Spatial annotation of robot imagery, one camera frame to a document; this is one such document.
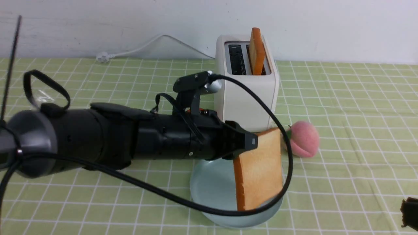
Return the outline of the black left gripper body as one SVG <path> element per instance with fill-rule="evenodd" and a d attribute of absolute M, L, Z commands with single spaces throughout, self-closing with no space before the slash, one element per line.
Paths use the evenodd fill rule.
<path fill-rule="evenodd" d="M 237 122 L 222 122 L 217 113 L 209 109 L 200 109 L 194 122 L 205 138 L 201 147 L 203 159 L 233 160 L 244 152 L 244 130 Z"/>

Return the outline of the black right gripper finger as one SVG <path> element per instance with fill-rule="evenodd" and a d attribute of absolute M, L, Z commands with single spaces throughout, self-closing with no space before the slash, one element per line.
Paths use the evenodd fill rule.
<path fill-rule="evenodd" d="M 418 228 L 418 199 L 408 197 L 403 200 L 400 211 L 402 213 L 401 227 Z"/>

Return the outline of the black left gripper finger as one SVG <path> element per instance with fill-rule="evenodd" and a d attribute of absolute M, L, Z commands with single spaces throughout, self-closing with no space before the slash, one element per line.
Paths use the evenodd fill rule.
<path fill-rule="evenodd" d="M 258 136 L 243 129 L 235 121 L 225 121 L 226 160 L 234 160 L 240 154 L 257 149 Z"/>

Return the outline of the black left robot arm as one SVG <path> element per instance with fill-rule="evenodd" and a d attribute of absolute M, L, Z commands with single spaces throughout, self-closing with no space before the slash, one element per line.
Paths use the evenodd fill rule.
<path fill-rule="evenodd" d="M 115 170 L 134 159 L 234 159 L 257 148 L 258 137 L 215 111 L 197 115 L 158 114 L 111 103 L 66 110 L 51 117 L 39 110 L 16 113 L 1 129 L 1 169 L 20 154 L 55 153 Z"/>

